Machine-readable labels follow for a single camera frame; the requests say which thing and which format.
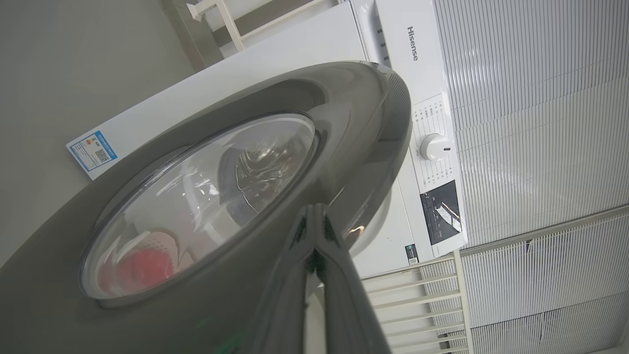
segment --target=sticker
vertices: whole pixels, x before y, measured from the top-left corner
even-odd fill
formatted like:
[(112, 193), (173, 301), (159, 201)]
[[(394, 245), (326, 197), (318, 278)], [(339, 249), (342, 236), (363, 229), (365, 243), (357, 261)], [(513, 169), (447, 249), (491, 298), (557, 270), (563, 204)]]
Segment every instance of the sticker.
[(408, 264), (409, 265), (417, 264), (419, 260), (417, 259), (417, 250), (415, 249), (415, 244), (410, 244), (404, 248), (406, 249), (406, 257), (408, 258)]
[(72, 145), (70, 149), (86, 171), (92, 171), (118, 158), (100, 130)]

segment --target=control panel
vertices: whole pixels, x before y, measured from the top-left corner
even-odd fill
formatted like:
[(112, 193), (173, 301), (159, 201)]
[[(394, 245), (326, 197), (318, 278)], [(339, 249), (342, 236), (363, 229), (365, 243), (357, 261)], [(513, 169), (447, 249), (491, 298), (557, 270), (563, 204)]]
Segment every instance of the control panel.
[(454, 180), (454, 138), (443, 113), (441, 94), (413, 105), (411, 149), (420, 192), (425, 193)]

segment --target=white slatted wall panel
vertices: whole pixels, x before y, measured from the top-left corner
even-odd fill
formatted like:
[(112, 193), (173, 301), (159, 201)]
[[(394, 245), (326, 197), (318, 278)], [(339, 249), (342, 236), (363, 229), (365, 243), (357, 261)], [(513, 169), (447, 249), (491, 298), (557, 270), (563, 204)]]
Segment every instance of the white slatted wall panel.
[[(440, 277), (444, 274), (452, 273), (453, 271), (454, 271), (454, 262), (448, 261), (448, 262), (437, 263), (435, 265), (422, 267), (420, 272), (421, 272), (421, 277), (423, 279), (429, 279), (429, 278), (434, 278), (434, 277)], [(467, 302), (469, 306), (470, 299), (469, 299), (469, 290), (467, 289), (468, 287), (467, 284), (468, 282), (466, 279), (465, 292), (466, 292), (466, 295), (468, 296)], [(444, 280), (442, 282), (425, 285), (426, 293), (428, 295), (439, 294), (440, 292), (450, 292), (450, 291), (456, 290), (458, 287), (459, 286), (457, 285), (457, 281), (455, 279)], [(441, 301), (430, 304), (430, 310), (433, 312), (444, 311), (446, 309), (457, 308), (457, 307), (460, 307), (460, 299), (447, 299), (447, 300), (441, 300)], [(461, 322), (462, 320), (463, 320), (463, 317), (461, 314), (449, 314), (449, 315), (436, 318), (435, 325), (439, 326), (445, 323)], [(472, 316), (471, 311), (470, 311), (470, 320), (472, 321), (470, 324), (470, 327), (474, 327), (475, 326), (474, 317)], [(448, 332), (451, 332), (451, 330), (439, 331), (438, 333), (444, 334)]]
[[(629, 214), (464, 256), (462, 263), (473, 328), (627, 292)], [(448, 272), (427, 266), (422, 277)], [(428, 284), (426, 292), (454, 285)], [(432, 311), (441, 310), (433, 306)]]
[[(467, 303), (464, 302), (465, 289), (459, 288), (459, 277), (455, 262), (462, 262), (458, 251), (453, 255), (438, 258), (432, 265), (416, 265), (403, 271), (363, 280), (369, 300), (374, 306), (376, 316), (382, 326), (394, 354), (444, 353), (448, 338), (443, 333), (460, 333), (457, 351), (473, 354), (473, 348), (467, 343), (470, 330)], [(427, 279), (421, 269), (432, 267), (440, 270), (443, 277)], [(450, 291), (437, 296), (426, 296), (424, 286), (427, 283), (453, 284)]]
[(472, 342), (476, 354), (592, 353), (620, 344), (627, 316), (629, 292), (474, 328)]
[(466, 247), (629, 202), (629, 1), (435, 0)]

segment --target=qr code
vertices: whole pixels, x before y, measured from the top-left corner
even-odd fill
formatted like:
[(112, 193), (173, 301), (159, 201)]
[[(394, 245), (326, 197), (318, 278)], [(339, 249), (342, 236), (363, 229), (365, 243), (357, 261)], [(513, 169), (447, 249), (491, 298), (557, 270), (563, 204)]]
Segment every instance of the qr code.
[(109, 155), (105, 154), (105, 151), (103, 149), (97, 150), (95, 154), (102, 163), (109, 161)]

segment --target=gray washing machine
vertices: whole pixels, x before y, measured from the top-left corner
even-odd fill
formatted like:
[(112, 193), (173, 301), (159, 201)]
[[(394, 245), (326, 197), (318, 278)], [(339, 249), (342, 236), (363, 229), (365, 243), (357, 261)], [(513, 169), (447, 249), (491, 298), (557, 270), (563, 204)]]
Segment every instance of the gray washing machine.
[(0, 268), (1, 351), (297, 352), (314, 273), (329, 351), (388, 350), (347, 249), (398, 173), (410, 109), (390, 69), (336, 62), (164, 132)]

